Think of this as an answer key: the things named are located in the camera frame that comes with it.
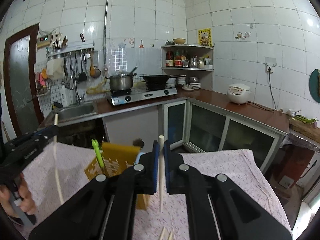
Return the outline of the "person left hand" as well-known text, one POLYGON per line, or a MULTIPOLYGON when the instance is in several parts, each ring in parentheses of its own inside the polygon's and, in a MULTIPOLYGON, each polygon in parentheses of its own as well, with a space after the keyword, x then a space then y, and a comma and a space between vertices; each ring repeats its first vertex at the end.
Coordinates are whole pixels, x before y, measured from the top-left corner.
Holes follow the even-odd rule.
MULTIPOLYGON (((19 195, 23 198, 22 202, 20 203, 20 208, 23 212, 34 215, 36 212, 36 205, 34 200, 32 199, 31 192, 28 189, 28 184, 24 179, 24 175, 20 174, 20 187, 18 189, 19 195)), ((4 185, 1 185, 1 192, 0 192, 0 201, 1 205, 5 211, 5 213, 11 217, 18 218, 18 214, 13 210, 11 204, 9 203, 10 198, 10 191, 4 185)))

